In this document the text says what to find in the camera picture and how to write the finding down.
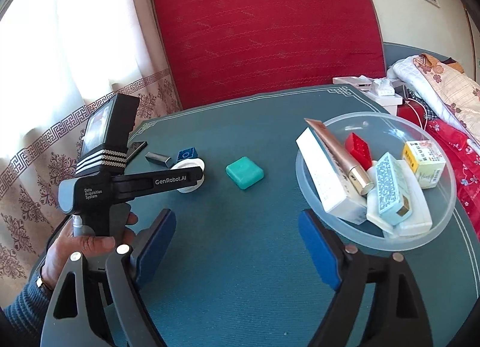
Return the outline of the person's left forearm sleeve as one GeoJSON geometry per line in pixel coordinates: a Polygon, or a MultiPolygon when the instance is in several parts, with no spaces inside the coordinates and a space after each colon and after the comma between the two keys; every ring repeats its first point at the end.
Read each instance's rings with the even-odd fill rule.
{"type": "Polygon", "coordinates": [[[36,272],[15,301],[1,309],[1,346],[39,346],[51,296],[36,272]]]}

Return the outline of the person's left hand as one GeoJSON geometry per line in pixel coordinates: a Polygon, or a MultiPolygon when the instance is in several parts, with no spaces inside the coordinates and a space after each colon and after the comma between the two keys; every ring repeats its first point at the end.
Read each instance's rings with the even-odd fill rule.
{"type": "Polygon", "coordinates": [[[75,252],[80,252],[87,258],[94,258],[108,254],[119,244],[131,245],[136,237],[136,233],[129,229],[128,226],[134,225],[137,221],[137,215],[130,212],[122,239],[120,242],[117,242],[114,237],[75,237],[73,236],[72,219],[69,218],[48,248],[45,261],[40,269],[40,276],[46,287],[50,290],[55,288],[67,260],[75,252]]]}

